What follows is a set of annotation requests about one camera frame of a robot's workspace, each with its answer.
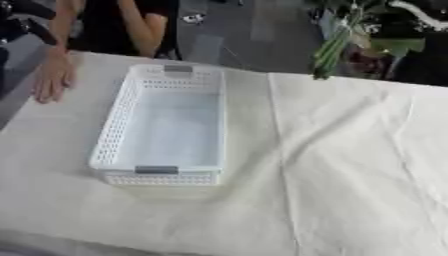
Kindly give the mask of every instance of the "hand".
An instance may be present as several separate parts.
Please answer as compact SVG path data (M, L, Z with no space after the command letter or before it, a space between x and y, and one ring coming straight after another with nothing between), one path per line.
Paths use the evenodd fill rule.
M50 48L37 73L34 98L42 104L59 101L64 89L71 86L72 77L73 66L65 52Z

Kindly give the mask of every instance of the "white plastic basket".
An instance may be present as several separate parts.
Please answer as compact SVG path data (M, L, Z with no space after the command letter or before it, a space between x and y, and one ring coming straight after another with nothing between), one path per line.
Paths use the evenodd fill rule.
M225 104L221 69L133 66L90 166L116 185L216 185L224 167Z

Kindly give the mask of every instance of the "table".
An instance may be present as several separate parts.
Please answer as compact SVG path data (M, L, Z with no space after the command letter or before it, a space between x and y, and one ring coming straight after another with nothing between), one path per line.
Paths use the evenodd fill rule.
M0 228L208 255L447 255L448 90L226 69L215 188L113 187L88 157L130 65L74 53L77 88L0 133Z

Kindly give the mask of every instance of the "black clothing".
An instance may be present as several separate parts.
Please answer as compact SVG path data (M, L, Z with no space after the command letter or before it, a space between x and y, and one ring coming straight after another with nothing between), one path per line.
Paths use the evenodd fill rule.
M142 17L148 13L168 18L165 36L157 54L173 50L177 44L177 17L179 0L134 0ZM80 16L83 31L70 48L77 50L138 55L129 37L117 0L86 0L84 12Z

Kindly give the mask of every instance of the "gray floor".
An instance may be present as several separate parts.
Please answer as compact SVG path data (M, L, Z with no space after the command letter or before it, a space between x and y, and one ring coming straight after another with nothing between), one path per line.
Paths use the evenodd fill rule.
M182 14L207 14L206 21L199 26L179 21L179 42L185 59L263 72L309 73L311 54L322 39L301 10L300 0L244 2L245 5L239 7L237 0L226 4L182 0ZM43 56L42 45L32 36L8 48L11 59L7 65L6 86L14 91L0 100L0 129L27 99L30 88L20 82ZM0 230L0 255L160 254Z

